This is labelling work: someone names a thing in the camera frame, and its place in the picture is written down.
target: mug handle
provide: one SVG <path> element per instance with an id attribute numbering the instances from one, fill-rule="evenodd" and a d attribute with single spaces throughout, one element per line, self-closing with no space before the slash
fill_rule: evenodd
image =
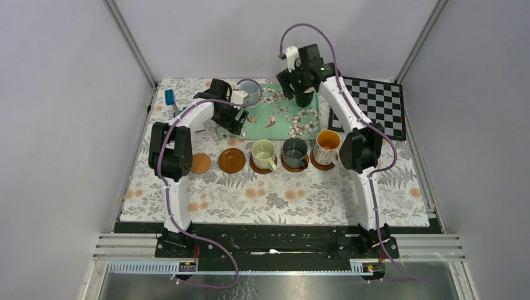
<path id="1" fill-rule="evenodd" d="M 309 166 L 308 161 L 307 161 L 305 158 L 302 158 L 302 159 L 300 160 L 300 163 L 302 164 L 302 166 L 301 166 L 302 169 L 307 169 L 308 166 Z"/>
<path id="2" fill-rule="evenodd" d="M 269 160 L 269 169 L 271 171 L 276 171 L 278 167 L 276 166 L 276 164 L 274 163 L 274 161 L 272 159 Z"/>

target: brown saucer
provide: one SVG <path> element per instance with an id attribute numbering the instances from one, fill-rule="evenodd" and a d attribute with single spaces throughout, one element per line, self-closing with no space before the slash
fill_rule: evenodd
<path id="1" fill-rule="evenodd" d="M 245 154 L 236 148 L 229 148 L 221 152 L 217 163 L 219 168 L 225 173 L 234 174 L 245 166 L 246 158 Z"/>
<path id="2" fill-rule="evenodd" d="M 304 156 L 304 158 L 306 159 L 306 161 L 309 160 L 309 156 L 306 154 L 306 156 Z M 293 172 L 293 173 L 298 173 L 298 172 L 302 172 L 303 170 L 305 170 L 304 168 L 302 167 L 297 167 L 297 168 L 294 168 L 294 167 L 289 167 L 285 161 L 283 160 L 283 156 L 281 156 L 281 161 L 282 161 L 282 166 L 285 168 L 285 170 L 289 171 L 289 172 Z"/>
<path id="3" fill-rule="evenodd" d="M 314 160 L 314 157 L 313 157 L 313 150 L 311 150 L 311 164 L 313 164 L 313 166 L 319 170 L 322 170 L 322 171 L 328 171 L 328 170 L 331 170 L 333 168 L 335 168 L 335 165 L 333 163 L 331 164 L 328 164 L 327 166 L 324 166 L 322 164 L 319 164 L 318 162 L 316 162 Z"/>
<path id="4" fill-rule="evenodd" d="M 278 157 L 275 157 L 274 158 L 274 163 L 275 164 L 278 164 Z M 269 174 L 270 172 L 272 172 L 270 169 L 260 169 L 258 168 L 255 164 L 254 164 L 254 161 L 252 160 L 252 154 L 250 155 L 250 159 L 249 159 L 249 164 L 250 164 L 250 168 L 252 168 L 252 170 L 258 174 L 261 174 L 261 175 L 267 175 Z"/>
<path id="5" fill-rule="evenodd" d="M 191 172 L 194 174 L 202 174 L 210 168 L 212 160 L 206 153 L 193 154 L 193 163 L 191 164 Z"/>

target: white wall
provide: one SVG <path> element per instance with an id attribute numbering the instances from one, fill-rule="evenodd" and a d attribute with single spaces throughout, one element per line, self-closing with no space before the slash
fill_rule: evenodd
<path id="1" fill-rule="evenodd" d="M 449 1 L 405 103 L 481 299 L 527 299 L 530 1 Z"/>
<path id="2" fill-rule="evenodd" d="M 398 76 L 436 0 L 118 0 L 127 25 L 158 78 L 271 78 L 282 33 L 311 23 L 326 33 L 343 74 Z M 312 29 L 291 31 L 287 46 L 318 43 Z"/>
<path id="3" fill-rule="evenodd" d="M 2 1 L 0 69 L 0 299 L 74 299 L 149 86 L 103 1 Z"/>

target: metal frame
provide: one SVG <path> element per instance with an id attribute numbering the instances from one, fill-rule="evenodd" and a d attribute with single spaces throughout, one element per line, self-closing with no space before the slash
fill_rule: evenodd
<path id="1" fill-rule="evenodd" d="M 432 10 L 431 15 L 429 16 L 421 34 L 419 35 L 414 47 L 412 48 L 407 60 L 402 67 L 398 77 L 395 82 L 401 84 L 406 77 L 406 74 L 411 68 L 412 63 L 414 62 L 416 56 L 421 50 L 427 36 L 431 32 L 434 24 L 438 20 L 439 15 L 444 9 L 448 0 L 439 0 L 434 9 Z M 144 77 L 148 83 L 153 87 L 153 95 L 151 102 L 148 104 L 148 107 L 153 105 L 156 100 L 158 82 L 154 77 L 151 69 L 149 68 L 148 63 L 146 62 L 144 56 L 136 44 L 133 35 L 131 34 L 125 20 L 123 19 L 122 14 L 120 13 L 118 6 L 114 0 L 104 0 L 109 13 L 116 22 L 120 33 L 127 46 L 129 47 L 131 54 L 135 58 L 138 66 L 140 67 Z M 411 143 L 413 161 L 417 171 L 417 179 L 422 189 L 422 194 L 425 198 L 426 212 L 429 219 L 436 218 L 442 231 L 446 232 L 446 227 L 444 225 L 441 214 L 438 211 L 438 200 L 434 195 L 431 180 L 429 174 L 425 168 L 425 163 L 423 159 L 422 152 L 419 148 L 418 143 L 416 142 L 416 137 L 414 134 L 414 129 L 411 120 L 408 118 L 408 111 L 406 107 L 404 108 L 406 115 L 406 127 L 408 131 L 409 142 Z M 147 112 L 144 119 L 142 120 L 142 129 L 139 132 L 139 136 L 136 140 L 136 152 L 132 157 L 129 170 L 127 172 L 127 178 L 124 181 L 122 191 L 125 191 L 128 187 L 130 175 L 134 170 L 134 164 L 138 157 L 141 143 L 143 141 L 143 136 L 147 128 L 149 121 L 150 113 Z M 116 222 L 116 219 L 119 217 L 121 211 L 122 199 L 120 199 L 119 204 L 116 208 L 116 212 L 112 219 L 112 225 L 110 227 L 110 232 L 113 231 L 113 226 Z M 460 240 L 458 235 L 455 234 L 395 234 L 393 235 L 397 239 L 397 244 L 400 249 L 401 257 L 397 259 L 401 262 L 415 262 L 415 263 L 428 263 L 428 262 L 445 262 L 450 270 L 457 289 L 457 293 L 460 299 L 478 299 L 476 289 L 474 287 L 473 281 L 469 273 L 468 263 L 464 256 Z M 181 258 L 181 259 L 169 259 L 169 258 L 156 258 L 154 257 L 155 248 L 157 245 L 156 235 L 155 234 L 101 234 L 96 249 L 94 251 L 94 256 L 92 262 L 87 271 L 88 281 L 86 284 L 83 284 L 80 296 L 83 299 L 99 299 L 100 293 L 103 290 L 103 286 L 106 279 L 106 274 L 109 272 L 109 263 L 113 262 L 128 262 L 128 263 L 138 263 L 143 265 L 153 266 L 160 265 L 163 262 L 178 262 L 178 261 L 188 261 L 191 258 Z M 358 272 L 355 272 L 356 266 L 359 263 L 365 263 L 368 260 L 363 259 L 352 259 L 351 266 L 352 272 L 295 272 L 296 274 L 303 275 L 358 275 Z M 265 272 L 245 272 L 255 275 L 265 275 Z M 275 274 L 283 275 L 292 275 L 293 272 L 275 272 Z"/>
<path id="2" fill-rule="evenodd" d="M 140 67 L 140 70 L 144 74 L 144 77 L 148 81 L 148 83 L 151 85 L 152 88 L 156 88 L 157 86 L 157 80 L 153 75 L 153 72 L 151 71 L 151 68 L 149 67 L 149 64 L 147 63 L 146 59 L 142 55 L 142 52 L 138 48 L 138 45 L 136 44 L 136 41 L 134 40 L 133 34 L 129 30 L 129 27 L 127 26 L 127 23 L 125 23 L 125 20 L 123 19 L 123 16 L 121 15 L 121 12 L 118 9 L 118 5 L 116 5 L 116 2 L 114 0 L 104 0 L 107 8 L 109 9 L 109 13 L 111 14 L 112 18 L 114 19 L 114 22 L 116 23 L 116 26 L 119 29 L 119 32 L 125 39 L 125 42 L 127 46 L 129 47 L 129 50 L 131 50 L 131 54 L 138 63 L 138 66 Z"/>
<path id="3" fill-rule="evenodd" d="M 478 299 L 475 287 L 469 275 L 466 258 L 464 256 L 460 240 L 456 234 L 396 234 L 397 244 L 400 248 L 401 257 L 397 259 L 402 263 L 428 263 L 445 262 L 451 270 L 455 288 L 460 299 Z M 120 270 L 121 266 L 133 266 L 135 264 L 145 267 L 137 267 L 135 273 L 160 274 L 160 266 L 164 262 L 192 261 L 193 258 L 168 259 L 156 258 L 155 234 L 101 234 L 94 252 L 95 262 L 86 295 L 83 299 L 99 299 L 106 274 L 109 272 L 127 273 Z M 246 275 L 326 275 L 326 276 L 358 276 L 360 263 L 368 260 L 351 259 L 352 271 L 341 272 L 256 272 L 246 271 Z M 233 275 L 233 272 L 201 272 L 209 275 Z"/>
<path id="4" fill-rule="evenodd" d="M 425 40 L 429 36 L 429 33 L 431 33 L 431 30 L 436 24 L 438 17 L 445 8 L 447 1 L 448 0 L 438 0 L 436 5 L 434 6 L 434 9 L 432 10 L 431 15 L 429 16 L 429 19 L 427 19 L 427 22 L 425 23 L 425 26 L 419 34 L 419 37 L 417 38 L 416 43 L 414 44 L 414 47 L 412 47 L 412 50 L 409 53 L 405 64 L 401 68 L 399 75 L 397 75 L 396 83 L 401 84 L 403 82 L 403 79 L 405 79 L 405 76 L 407 76 L 407 73 L 409 72 L 414 60 L 416 59 L 416 56 L 418 56 L 418 53 L 421 50 L 421 47 L 423 46 L 423 43 L 425 43 Z"/>

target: dark gray mug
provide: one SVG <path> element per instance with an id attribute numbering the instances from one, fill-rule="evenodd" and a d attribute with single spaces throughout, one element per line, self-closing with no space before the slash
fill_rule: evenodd
<path id="1" fill-rule="evenodd" d="M 308 167 L 308 161 L 305 159 L 308 153 L 308 145 L 297 137 L 292 137 L 285 141 L 282 146 L 283 161 L 293 169 Z"/>

